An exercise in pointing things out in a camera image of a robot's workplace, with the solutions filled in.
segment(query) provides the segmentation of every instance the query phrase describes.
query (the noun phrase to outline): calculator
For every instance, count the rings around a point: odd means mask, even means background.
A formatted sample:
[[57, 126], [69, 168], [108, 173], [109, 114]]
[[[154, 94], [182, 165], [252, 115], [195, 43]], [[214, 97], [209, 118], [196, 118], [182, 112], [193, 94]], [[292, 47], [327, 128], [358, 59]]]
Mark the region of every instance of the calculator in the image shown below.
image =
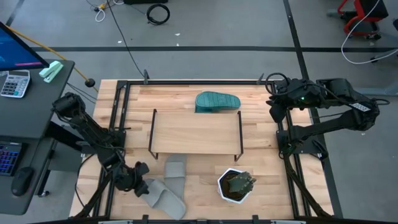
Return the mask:
[[29, 83], [30, 72], [28, 70], [9, 71], [1, 89], [1, 96], [22, 98]]

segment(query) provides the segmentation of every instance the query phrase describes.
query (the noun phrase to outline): wooden board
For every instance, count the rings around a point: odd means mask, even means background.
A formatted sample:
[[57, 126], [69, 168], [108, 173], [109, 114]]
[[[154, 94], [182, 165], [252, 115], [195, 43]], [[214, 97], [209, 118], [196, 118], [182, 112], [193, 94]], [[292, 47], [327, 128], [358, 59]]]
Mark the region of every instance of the wooden board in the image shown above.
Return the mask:
[[[96, 102], [94, 119], [105, 128], [109, 126], [116, 82], [103, 80]], [[239, 110], [242, 112], [244, 154], [238, 162], [225, 155], [187, 156], [184, 193], [187, 213], [184, 219], [251, 219], [256, 214], [261, 219], [293, 218], [285, 167], [278, 157], [277, 125], [266, 104], [269, 94], [261, 85], [134, 85], [126, 117], [126, 127], [131, 128], [126, 139], [127, 164], [134, 166], [136, 161], [146, 162], [150, 172], [144, 178], [162, 180], [164, 163], [169, 155], [159, 154], [159, 160], [155, 160], [148, 152], [153, 109], [159, 113], [193, 113], [195, 97], [208, 90], [233, 94], [241, 100]], [[223, 113], [236, 114], [236, 111]], [[295, 124], [303, 126], [311, 123], [307, 110], [293, 110], [292, 119]], [[300, 158], [308, 190], [327, 212], [333, 213], [321, 162], [310, 155], [300, 155]], [[216, 180], [228, 168], [246, 170], [257, 178], [254, 190], [241, 205], [228, 203], [218, 195]], [[82, 201], [87, 202], [96, 190], [99, 173], [100, 165], [94, 157], [81, 168], [78, 192]], [[303, 215], [301, 196], [298, 190], [296, 193]], [[70, 215], [80, 210], [81, 205], [75, 196]], [[115, 190], [111, 218], [140, 220], [143, 214], [148, 214], [150, 219], [170, 219], [164, 212], [149, 208], [133, 191]]]
[[239, 116], [156, 113], [151, 149], [159, 153], [238, 155]]

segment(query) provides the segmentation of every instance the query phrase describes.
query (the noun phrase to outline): screen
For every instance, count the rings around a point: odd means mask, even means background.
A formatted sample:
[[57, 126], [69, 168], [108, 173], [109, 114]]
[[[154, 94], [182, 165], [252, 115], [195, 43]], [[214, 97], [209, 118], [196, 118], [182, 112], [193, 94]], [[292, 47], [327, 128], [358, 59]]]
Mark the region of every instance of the screen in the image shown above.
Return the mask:
[[18, 75], [18, 76], [24, 76], [28, 77], [29, 76], [29, 71], [10, 71], [10, 75]]
[[0, 71], [23, 69], [42, 65], [42, 62], [0, 29]]

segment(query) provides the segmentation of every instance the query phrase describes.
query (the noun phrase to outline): gray floor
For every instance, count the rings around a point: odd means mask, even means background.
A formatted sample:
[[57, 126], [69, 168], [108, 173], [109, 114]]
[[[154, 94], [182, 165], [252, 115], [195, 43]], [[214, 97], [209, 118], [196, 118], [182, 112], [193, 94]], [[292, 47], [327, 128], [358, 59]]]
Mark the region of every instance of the gray floor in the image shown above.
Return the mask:
[[[91, 0], [99, 4], [100, 0]], [[343, 22], [325, 16], [341, 0], [290, 0], [302, 47], [341, 46], [345, 39]], [[390, 16], [380, 22], [383, 38], [377, 42], [353, 38], [347, 47], [398, 47], [398, 32], [392, 19], [398, 17], [398, 1], [384, 0]], [[16, 0], [0, 1], [0, 21], [6, 22]], [[127, 44], [153, 46], [262, 46], [293, 47], [283, 1], [280, 0], [170, 0], [172, 16], [164, 26], [147, 24], [142, 11], [148, 5], [114, 6], [116, 19]], [[121, 35], [109, 9], [97, 23], [95, 13], [84, 0], [25, 0], [12, 27], [51, 47], [123, 47]], [[44, 58], [56, 58], [48, 52]], [[132, 52], [141, 70], [151, 78], [257, 78], [262, 73], [282, 72], [300, 78], [295, 52], [194, 51]], [[103, 78], [140, 78], [127, 52], [62, 52], [100, 85]], [[372, 53], [349, 53], [351, 60], [369, 60]], [[305, 52], [309, 77], [347, 78], [356, 88], [385, 87], [397, 81], [398, 59], [377, 64], [352, 65], [340, 53]], [[69, 82], [85, 88], [73, 72]], [[375, 127], [365, 133], [337, 131], [326, 134], [331, 165], [345, 218], [398, 221], [398, 169], [395, 132], [398, 98], [381, 108]], [[86, 101], [92, 114], [93, 105]], [[342, 108], [320, 110], [332, 114]], [[0, 215], [8, 223], [27, 223], [66, 218], [73, 197], [76, 174], [54, 172], [47, 189], [52, 195], [35, 198], [24, 216]]]

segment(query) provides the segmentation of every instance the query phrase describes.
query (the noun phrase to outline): computer monitor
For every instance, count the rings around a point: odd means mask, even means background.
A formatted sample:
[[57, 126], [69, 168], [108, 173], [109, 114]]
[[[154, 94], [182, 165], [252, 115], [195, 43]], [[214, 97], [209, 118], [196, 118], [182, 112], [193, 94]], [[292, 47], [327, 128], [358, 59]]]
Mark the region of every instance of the computer monitor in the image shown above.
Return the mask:
[[0, 22], [0, 71], [46, 68], [49, 64]]

